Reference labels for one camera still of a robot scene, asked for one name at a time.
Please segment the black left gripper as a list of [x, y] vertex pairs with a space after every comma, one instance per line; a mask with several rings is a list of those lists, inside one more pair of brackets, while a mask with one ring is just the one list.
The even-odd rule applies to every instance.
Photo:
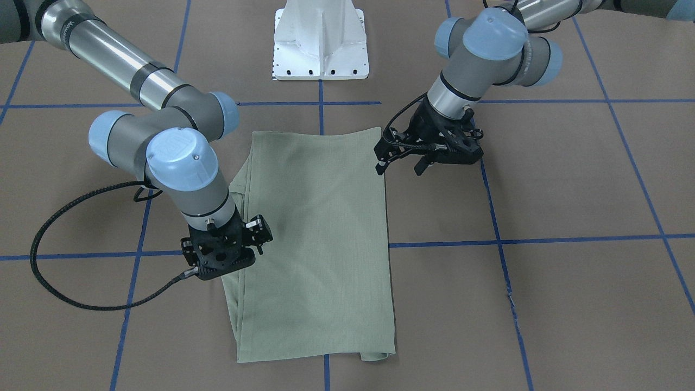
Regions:
[[[393, 122], [414, 104], [419, 105], [407, 129], [397, 131]], [[460, 119], [450, 119], [437, 112], [427, 100], [411, 101], [390, 119], [375, 145], [377, 175], [384, 175], [389, 165], [410, 154], [421, 158], [415, 175], [421, 176], [434, 163], [472, 165], [484, 155], [480, 146], [483, 131], [472, 122], [474, 109], [465, 106]]]

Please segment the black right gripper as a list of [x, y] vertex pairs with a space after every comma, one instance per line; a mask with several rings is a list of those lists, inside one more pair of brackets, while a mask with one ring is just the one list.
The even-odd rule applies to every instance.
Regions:
[[181, 239], [182, 254], [191, 268], [186, 276], [195, 275], [206, 281], [251, 267], [256, 257], [249, 247], [263, 255], [264, 243], [272, 240], [270, 226], [262, 215], [254, 216], [245, 227], [239, 216], [212, 230], [189, 226], [189, 236]]

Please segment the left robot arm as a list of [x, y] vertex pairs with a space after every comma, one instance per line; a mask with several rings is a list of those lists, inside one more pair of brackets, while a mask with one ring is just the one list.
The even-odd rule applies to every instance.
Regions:
[[395, 160], [420, 157], [415, 173], [435, 163], [472, 165], [483, 156], [483, 131], [474, 126], [474, 106], [492, 86], [543, 86], [559, 73], [563, 52], [542, 33], [564, 20], [595, 10], [693, 21], [692, 1], [513, 1], [485, 5], [476, 18], [450, 17], [437, 30], [435, 46], [447, 65], [429, 91], [417, 97], [407, 129], [387, 124], [374, 152], [382, 175]]

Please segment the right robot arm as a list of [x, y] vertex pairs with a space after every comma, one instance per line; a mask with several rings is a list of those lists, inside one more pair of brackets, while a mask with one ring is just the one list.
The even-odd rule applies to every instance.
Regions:
[[2, 43], [45, 41], [70, 52], [149, 108], [141, 117], [112, 110], [89, 130], [89, 145], [142, 186], [171, 197], [188, 223], [182, 253], [192, 274], [210, 280], [254, 264], [270, 228], [244, 222], [211, 142], [239, 124], [236, 102], [203, 93], [112, 30], [82, 1], [3, 1]]

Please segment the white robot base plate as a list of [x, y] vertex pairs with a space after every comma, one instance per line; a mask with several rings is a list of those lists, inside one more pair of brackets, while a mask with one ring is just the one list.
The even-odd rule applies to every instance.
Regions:
[[288, 1], [275, 11], [274, 22], [276, 81], [368, 77], [365, 17], [352, 1]]

